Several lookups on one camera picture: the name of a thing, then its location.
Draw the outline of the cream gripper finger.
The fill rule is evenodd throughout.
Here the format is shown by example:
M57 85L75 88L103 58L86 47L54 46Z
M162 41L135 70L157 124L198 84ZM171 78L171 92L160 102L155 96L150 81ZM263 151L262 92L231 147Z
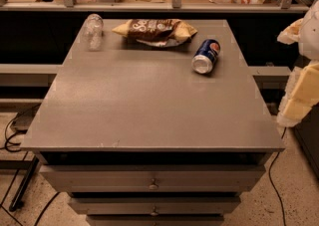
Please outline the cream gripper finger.
M293 127L304 119L319 103L319 62L310 62L306 67L295 67L279 105L277 122Z
M280 34L277 37L277 41L286 45L299 43L302 23L303 19L300 18L292 24L290 24L288 27L286 27L283 31L280 32Z

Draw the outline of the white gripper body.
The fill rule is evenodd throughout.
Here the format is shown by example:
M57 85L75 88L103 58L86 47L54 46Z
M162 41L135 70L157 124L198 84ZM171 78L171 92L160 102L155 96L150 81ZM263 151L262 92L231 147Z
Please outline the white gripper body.
M303 105L317 105L319 103L319 61L310 60L302 68L296 67L296 77L292 90L288 93L288 100Z

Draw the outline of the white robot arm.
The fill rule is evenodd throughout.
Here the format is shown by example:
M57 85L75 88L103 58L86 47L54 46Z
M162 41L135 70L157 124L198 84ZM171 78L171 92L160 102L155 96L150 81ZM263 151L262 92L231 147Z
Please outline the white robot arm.
M277 122L293 127L319 103L319 2L283 30L277 41L287 45L297 42L299 54L310 60L306 67L293 69L279 105Z

